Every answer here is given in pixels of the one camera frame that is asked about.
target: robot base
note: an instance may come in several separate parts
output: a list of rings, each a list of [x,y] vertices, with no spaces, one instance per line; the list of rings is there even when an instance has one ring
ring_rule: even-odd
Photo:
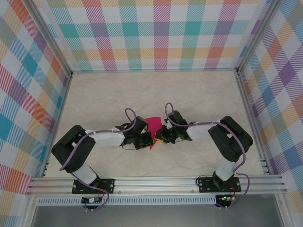
[[[108,194],[112,194],[114,193],[115,180],[108,178],[100,179],[97,177],[97,179],[94,180],[90,185],[96,188],[104,189],[108,192]],[[86,187],[77,180],[74,180],[71,192],[72,194],[98,194],[98,190]]]
[[[196,182],[199,185],[199,192],[200,193],[205,193],[205,192],[241,192],[240,181],[239,181],[239,178],[237,178],[237,177],[232,177],[229,180],[229,183],[222,190],[219,190],[214,185],[212,177],[199,177]]]

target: aluminum rail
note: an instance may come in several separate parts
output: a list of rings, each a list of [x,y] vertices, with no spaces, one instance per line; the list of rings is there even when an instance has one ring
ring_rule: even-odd
[[[247,179],[238,176],[243,194]],[[286,193],[287,189],[280,175],[250,175],[248,194]],[[115,190],[110,196],[147,196],[147,195],[220,195],[223,192],[199,193],[195,183],[197,176],[179,177],[116,177]],[[74,178],[33,178],[28,196],[79,196],[72,194]]]
[[[72,74],[71,74],[72,69],[68,65],[65,57],[63,56],[62,51],[60,50],[57,42],[55,41],[55,38],[53,37],[51,31],[48,28],[47,24],[43,20],[41,14],[39,12],[39,9],[36,7],[36,5],[33,2],[33,0],[22,0],[22,1],[24,3],[25,7],[27,8],[29,14],[31,15],[31,17],[36,22],[36,24],[37,24],[37,26],[39,28],[39,31],[43,35],[43,37],[46,40],[47,44],[52,49],[55,57],[57,58],[57,60],[60,63],[60,65],[62,66],[62,69],[71,78],[71,76],[72,76]]]
[[[283,0],[272,0],[272,2],[270,3],[270,6],[268,7],[264,18],[262,19],[259,27],[257,28],[255,35],[239,64],[238,69],[240,73],[244,70],[244,68],[250,61],[254,51],[256,50],[260,40],[263,38],[263,35],[265,34],[270,22],[274,18],[282,2]]]

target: pink paper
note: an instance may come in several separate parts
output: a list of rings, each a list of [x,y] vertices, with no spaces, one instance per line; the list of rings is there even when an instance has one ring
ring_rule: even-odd
[[[150,149],[152,149],[152,147],[157,142],[155,136],[156,136],[156,132],[162,127],[162,121],[160,117],[149,117],[146,118],[146,121],[148,123],[148,131],[151,132],[151,136],[153,139],[153,145],[150,146]]]

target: colorful plaid backdrop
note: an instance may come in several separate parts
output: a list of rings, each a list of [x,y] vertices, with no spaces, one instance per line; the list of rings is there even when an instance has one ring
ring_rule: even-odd
[[[234,68],[265,1],[35,0],[81,71]]]
[[[303,221],[303,0],[284,0],[243,73],[270,164]]]
[[[263,7],[263,9],[262,9],[262,11],[261,11],[261,13],[260,13],[260,15],[258,16],[258,19],[257,19],[257,21],[256,21],[256,23],[255,23],[255,25],[254,25],[254,27],[253,27],[253,29],[252,29],[252,31],[251,31],[251,33],[250,33],[248,39],[247,39],[247,41],[246,41],[246,43],[245,43],[245,45],[244,45],[244,47],[243,47],[243,49],[242,49],[242,52],[241,52],[241,54],[240,54],[240,57],[239,57],[239,59],[238,59],[238,61],[237,61],[237,63],[236,63],[236,66],[235,66],[236,68],[239,67],[239,65],[240,65],[240,63],[241,63],[241,60],[243,59],[243,56],[244,56],[244,54],[246,53],[247,48],[249,47],[249,45],[250,45],[250,43],[251,43],[253,37],[255,36],[255,33],[256,33],[257,29],[258,29],[259,26],[261,25],[261,21],[262,21],[262,19],[264,18],[264,16],[266,15],[267,10],[268,10],[268,8],[269,8],[269,6],[270,6],[270,3],[271,3],[272,1],[273,1],[273,0],[266,0],[266,3],[265,3],[265,5],[264,5],[264,7]]]
[[[0,1],[0,226],[39,176],[68,77],[21,0]]]

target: white marble surface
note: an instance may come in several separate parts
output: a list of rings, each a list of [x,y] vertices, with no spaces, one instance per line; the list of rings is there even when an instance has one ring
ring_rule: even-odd
[[[126,123],[126,107],[143,118],[160,116],[163,121],[167,102],[187,122],[229,115],[251,134],[233,72],[120,72],[74,75],[56,141],[76,124],[100,130]],[[195,140],[175,145],[157,142],[152,150],[94,149],[87,163],[106,177],[212,175],[220,159],[212,140]],[[60,167],[52,156],[46,176],[70,176],[59,172]],[[255,146],[239,172],[263,174]]]

